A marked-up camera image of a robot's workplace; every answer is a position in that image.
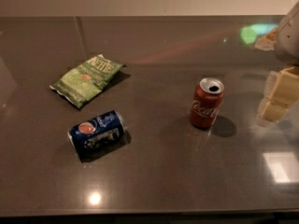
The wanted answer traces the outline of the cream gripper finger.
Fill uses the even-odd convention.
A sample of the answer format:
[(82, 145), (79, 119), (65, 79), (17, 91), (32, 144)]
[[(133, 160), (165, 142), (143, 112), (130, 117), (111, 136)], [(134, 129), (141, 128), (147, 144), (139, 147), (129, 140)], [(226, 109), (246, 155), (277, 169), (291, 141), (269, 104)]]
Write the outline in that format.
[(299, 100), (299, 67), (271, 71), (258, 108), (258, 123), (278, 123)]

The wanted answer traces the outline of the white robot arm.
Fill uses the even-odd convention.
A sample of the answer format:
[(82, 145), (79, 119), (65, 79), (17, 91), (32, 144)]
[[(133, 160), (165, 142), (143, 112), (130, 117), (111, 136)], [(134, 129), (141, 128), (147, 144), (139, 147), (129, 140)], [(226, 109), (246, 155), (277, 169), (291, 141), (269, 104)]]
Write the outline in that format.
[(289, 66), (271, 71), (267, 77), (257, 112), (257, 123), (267, 127), (278, 123), (299, 100), (299, 2), (255, 47), (272, 49), (277, 59)]

